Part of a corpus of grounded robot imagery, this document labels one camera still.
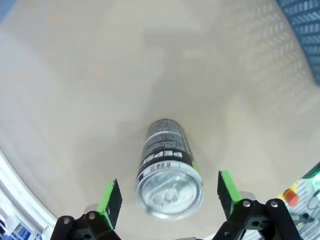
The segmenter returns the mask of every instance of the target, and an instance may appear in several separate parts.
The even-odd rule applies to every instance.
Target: orange button
[[[283,197],[284,197],[285,201],[289,204],[290,207],[296,206],[299,202],[299,199],[300,199],[299,196],[291,189],[287,189],[283,193]]]

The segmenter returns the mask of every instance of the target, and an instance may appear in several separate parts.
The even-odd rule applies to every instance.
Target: white tabletop
[[[320,88],[272,0],[29,0],[0,24],[0,148],[57,216],[118,179],[125,239],[216,232],[218,170],[265,203],[320,155]],[[171,118],[204,202],[162,222],[136,205],[148,126]]]

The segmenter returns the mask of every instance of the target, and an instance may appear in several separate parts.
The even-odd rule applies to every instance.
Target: blue object
[[[0,23],[15,5],[17,0],[0,0]]]
[[[320,0],[277,0],[320,86]]]

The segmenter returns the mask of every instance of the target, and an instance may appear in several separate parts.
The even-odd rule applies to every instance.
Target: can rim
[[[184,217],[186,217],[187,215],[191,214],[192,212],[194,212],[196,209],[198,209],[198,207],[201,205],[203,198],[204,198],[204,190],[203,190],[203,185],[202,185],[202,179],[200,174],[189,164],[185,163],[185,162],[180,162],[180,161],[176,161],[176,160],[165,160],[162,161],[161,163],[178,163],[180,165],[183,166],[183,168],[180,167],[170,167],[170,168],[165,168],[165,169],[157,169],[154,170],[152,172],[147,173],[146,176],[143,176],[141,180],[138,180],[139,177],[145,172],[145,170],[147,169],[151,169],[154,165],[158,164],[154,163],[150,166],[148,166],[146,169],[144,169],[139,176],[137,176],[136,178],[136,195],[137,195],[137,203],[145,208],[146,213],[150,214],[154,217],[160,218],[160,219],[166,219],[166,220],[178,220],[178,219],[182,219]],[[189,209],[186,209],[184,211],[182,211],[181,213],[175,213],[175,214],[168,214],[168,213],[162,213],[160,211],[154,211],[153,209],[150,209],[146,206],[146,204],[144,204],[145,200],[142,197],[141,194],[141,190],[142,190],[142,186],[144,185],[144,182],[148,179],[150,179],[152,176],[154,176],[155,174],[161,173],[161,172],[165,172],[166,170],[175,170],[175,171],[179,171],[182,172],[184,174],[187,174],[188,176],[190,176],[191,178],[194,179],[194,182],[196,183],[198,189],[199,189],[199,193],[198,196],[196,197],[196,199],[194,200],[193,204],[190,206]]]

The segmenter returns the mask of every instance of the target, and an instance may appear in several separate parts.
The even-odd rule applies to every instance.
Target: metal bolt
[[[64,223],[64,224],[70,223],[70,218],[66,217],[66,218],[63,220],[63,223]]]
[[[242,204],[243,204],[243,206],[245,206],[246,208],[247,208],[247,207],[250,207],[250,202],[247,201],[247,200],[243,201]]]
[[[96,217],[96,214],[94,214],[93,212],[89,214],[89,219],[94,219]]]
[[[278,203],[276,201],[271,202],[271,207],[276,208],[278,207]]]

